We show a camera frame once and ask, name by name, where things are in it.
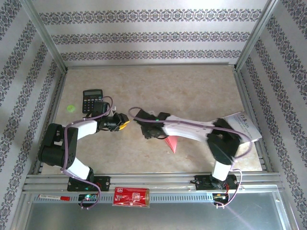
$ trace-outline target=wall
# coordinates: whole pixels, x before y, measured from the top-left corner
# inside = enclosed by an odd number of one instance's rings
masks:
[[[67,66],[235,64],[267,0],[35,0]]]
[[[300,229],[307,229],[306,3],[279,2],[241,71]]]
[[[0,0],[0,230],[9,229],[60,70],[18,0]]]

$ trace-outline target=calculator display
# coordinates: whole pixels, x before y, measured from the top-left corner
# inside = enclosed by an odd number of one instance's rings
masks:
[[[100,91],[89,91],[89,92],[84,92],[85,96],[89,96],[89,95],[95,95],[95,94],[100,94]]]

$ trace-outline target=red paper piece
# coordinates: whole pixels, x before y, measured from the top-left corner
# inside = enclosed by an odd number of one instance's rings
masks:
[[[165,138],[165,141],[168,144],[168,146],[171,148],[173,153],[175,153],[176,147],[177,147],[178,137],[177,136],[168,136],[167,138]]]
[[[148,188],[115,188],[113,205],[149,207]]]

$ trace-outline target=red packet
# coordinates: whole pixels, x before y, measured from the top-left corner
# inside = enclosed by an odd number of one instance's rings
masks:
[[[113,205],[149,207],[148,188],[115,188]]]

